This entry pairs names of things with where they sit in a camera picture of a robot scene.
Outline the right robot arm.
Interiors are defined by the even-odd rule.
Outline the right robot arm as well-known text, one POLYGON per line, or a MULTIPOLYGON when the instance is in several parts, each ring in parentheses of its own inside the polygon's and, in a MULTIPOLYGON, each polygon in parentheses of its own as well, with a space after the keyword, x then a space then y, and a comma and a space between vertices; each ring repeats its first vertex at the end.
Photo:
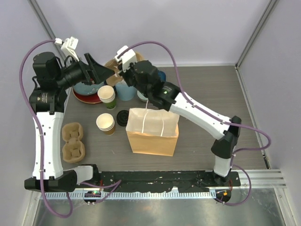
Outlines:
POLYGON ((231 157, 240 135, 240 128, 232 123, 241 124, 241 119, 237 116, 222 116, 201 106, 178 86, 162 81, 158 69, 148 60, 130 63, 127 69, 123 69, 123 64, 120 63, 117 68, 127 85, 135 87, 155 107, 188 119, 215 138, 211 148, 215 155, 212 184, 223 186, 228 183, 231 157))

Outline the brown paper cup stack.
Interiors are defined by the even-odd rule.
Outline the brown paper cup stack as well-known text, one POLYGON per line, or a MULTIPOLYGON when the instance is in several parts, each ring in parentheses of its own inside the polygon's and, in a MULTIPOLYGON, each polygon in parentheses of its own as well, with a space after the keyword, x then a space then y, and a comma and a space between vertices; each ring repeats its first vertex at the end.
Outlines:
POLYGON ((109 113, 100 114, 96 119, 97 127, 106 135, 113 135, 115 132, 115 120, 109 113))

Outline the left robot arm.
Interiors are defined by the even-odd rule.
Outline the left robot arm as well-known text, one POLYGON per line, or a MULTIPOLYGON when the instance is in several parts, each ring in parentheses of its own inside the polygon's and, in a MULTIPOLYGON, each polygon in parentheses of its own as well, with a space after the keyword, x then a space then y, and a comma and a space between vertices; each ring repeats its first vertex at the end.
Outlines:
POLYGON ((26 190, 37 192, 72 192, 84 182, 94 188, 100 184, 95 164, 84 164, 63 170, 60 135, 64 117, 66 90, 77 83, 100 84, 115 72, 98 64, 89 53, 86 62, 72 59, 62 65, 52 52, 43 52, 33 59, 35 88, 27 98, 36 129, 36 155, 32 177, 24 181, 26 190))

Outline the brown paper bag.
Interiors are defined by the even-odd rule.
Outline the brown paper bag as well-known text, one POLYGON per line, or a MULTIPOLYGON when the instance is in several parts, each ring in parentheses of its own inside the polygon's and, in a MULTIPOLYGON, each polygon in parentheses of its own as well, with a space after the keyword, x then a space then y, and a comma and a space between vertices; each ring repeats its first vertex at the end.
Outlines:
POLYGON ((126 132, 133 153, 173 156, 179 115, 166 110, 129 109, 126 132))

